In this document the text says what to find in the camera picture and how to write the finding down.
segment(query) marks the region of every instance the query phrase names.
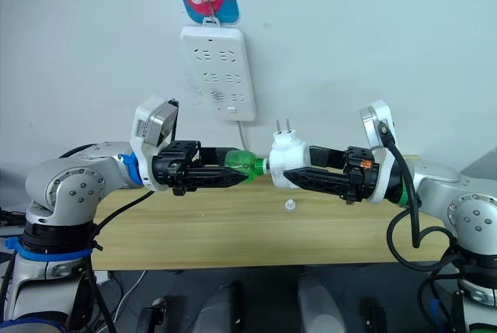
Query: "white plug adapter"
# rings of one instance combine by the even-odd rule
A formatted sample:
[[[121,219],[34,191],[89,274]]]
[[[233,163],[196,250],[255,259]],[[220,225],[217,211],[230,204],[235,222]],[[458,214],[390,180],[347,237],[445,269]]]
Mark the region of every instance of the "white plug adapter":
[[[277,188],[299,188],[285,178],[283,172],[311,164],[308,143],[300,140],[295,130],[277,131],[273,137],[273,149],[269,154],[269,169],[274,186]]]

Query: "white plastic housing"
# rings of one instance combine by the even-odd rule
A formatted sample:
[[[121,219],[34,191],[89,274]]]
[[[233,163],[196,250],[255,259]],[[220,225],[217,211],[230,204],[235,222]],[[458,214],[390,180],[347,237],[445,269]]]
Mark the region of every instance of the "white plastic housing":
[[[255,100],[243,34],[238,29],[185,26],[181,44],[217,118],[255,120]]]
[[[273,149],[269,154],[269,169],[274,186],[277,188],[299,188],[285,178],[283,172],[311,164],[307,142],[298,139],[295,130],[276,132],[273,137]]]
[[[154,95],[138,106],[134,113],[130,145],[137,156],[143,185],[151,191],[163,191],[168,188],[155,180],[152,158],[168,145],[165,137],[172,129],[177,112],[175,106]]]
[[[380,164],[376,187],[367,201],[369,203],[380,203],[387,192],[390,172],[394,164],[394,155],[381,142],[378,126],[380,122],[386,123],[395,139],[395,143],[397,143],[394,121],[391,118],[390,108],[383,100],[371,103],[370,106],[360,111],[360,115],[363,119],[367,140],[373,150],[374,160]]]

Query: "white wall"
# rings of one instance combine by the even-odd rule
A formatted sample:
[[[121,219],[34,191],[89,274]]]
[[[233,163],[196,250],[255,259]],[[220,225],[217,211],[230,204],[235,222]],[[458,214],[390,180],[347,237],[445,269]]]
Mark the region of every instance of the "white wall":
[[[181,102],[178,137],[239,146],[179,53],[181,0],[1,0],[0,204],[30,166],[127,140],[135,107]],[[277,118],[311,143],[366,145],[359,109],[392,108],[401,150],[463,168],[496,145],[497,0],[238,0],[267,153]]]

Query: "electrical outlet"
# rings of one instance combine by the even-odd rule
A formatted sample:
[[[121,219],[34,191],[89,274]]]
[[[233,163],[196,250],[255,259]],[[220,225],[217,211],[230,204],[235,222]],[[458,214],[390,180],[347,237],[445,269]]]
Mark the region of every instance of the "electrical outlet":
[[[253,121],[255,100],[243,34],[238,29],[186,26],[181,43],[217,118]]]

